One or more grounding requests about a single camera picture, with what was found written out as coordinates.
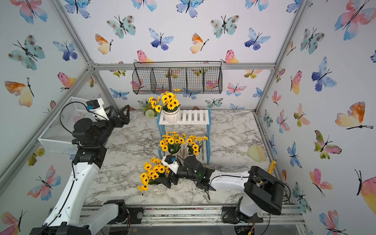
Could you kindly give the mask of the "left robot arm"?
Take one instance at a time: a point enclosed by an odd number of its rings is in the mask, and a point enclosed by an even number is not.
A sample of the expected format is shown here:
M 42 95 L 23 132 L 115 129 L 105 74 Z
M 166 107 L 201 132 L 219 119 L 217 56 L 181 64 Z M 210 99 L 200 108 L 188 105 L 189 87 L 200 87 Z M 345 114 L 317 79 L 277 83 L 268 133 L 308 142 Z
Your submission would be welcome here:
M 89 187 L 101 169 L 107 152 L 105 147 L 115 128 L 130 122 L 130 106 L 126 105 L 109 117 L 97 100 L 87 102 L 86 109 L 97 119 L 83 118 L 73 126 L 72 144 L 77 152 L 71 162 L 71 174 L 55 208 L 32 235 L 95 235 L 108 224 L 131 224 L 131 213 L 124 200 L 110 200 L 83 222 L 81 210 Z

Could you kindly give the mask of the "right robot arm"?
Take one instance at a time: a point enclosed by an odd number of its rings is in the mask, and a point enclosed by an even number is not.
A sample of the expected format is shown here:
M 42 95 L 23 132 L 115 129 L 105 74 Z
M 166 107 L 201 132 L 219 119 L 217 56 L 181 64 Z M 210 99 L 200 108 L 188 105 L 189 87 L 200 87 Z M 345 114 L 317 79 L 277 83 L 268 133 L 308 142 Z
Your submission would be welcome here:
M 258 166 L 244 172 L 220 172 L 204 167 L 194 155 L 184 160 L 164 156 L 162 164 L 166 167 L 165 173 L 153 176 L 152 180 L 167 188 L 177 185 L 179 179 L 188 179 L 206 193 L 218 190 L 244 192 L 245 196 L 239 199 L 236 207 L 222 209 L 223 223 L 258 222 L 261 211 L 270 215 L 282 214 L 285 185 Z

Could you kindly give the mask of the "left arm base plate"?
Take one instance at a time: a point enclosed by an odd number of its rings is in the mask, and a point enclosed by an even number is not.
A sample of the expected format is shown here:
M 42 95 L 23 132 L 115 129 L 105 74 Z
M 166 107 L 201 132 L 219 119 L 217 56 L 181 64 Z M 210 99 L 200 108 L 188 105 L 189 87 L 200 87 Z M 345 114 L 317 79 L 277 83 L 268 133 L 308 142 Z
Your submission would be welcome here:
M 118 209 L 118 216 L 108 222 L 108 224 L 138 225 L 142 223 L 144 212 L 145 210 L 142 207 L 120 207 Z

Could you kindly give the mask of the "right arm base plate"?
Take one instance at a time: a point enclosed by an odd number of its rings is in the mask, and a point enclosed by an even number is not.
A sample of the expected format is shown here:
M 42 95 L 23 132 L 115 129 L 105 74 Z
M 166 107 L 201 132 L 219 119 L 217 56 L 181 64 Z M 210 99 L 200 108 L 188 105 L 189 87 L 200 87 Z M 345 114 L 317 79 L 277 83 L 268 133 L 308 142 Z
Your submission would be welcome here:
M 227 224 L 244 223 L 263 223 L 263 218 L 258 217 L 257 213 L 253 216 L 247 216 L 240 212 L 235 206 L 222 207 L 221 221 Z

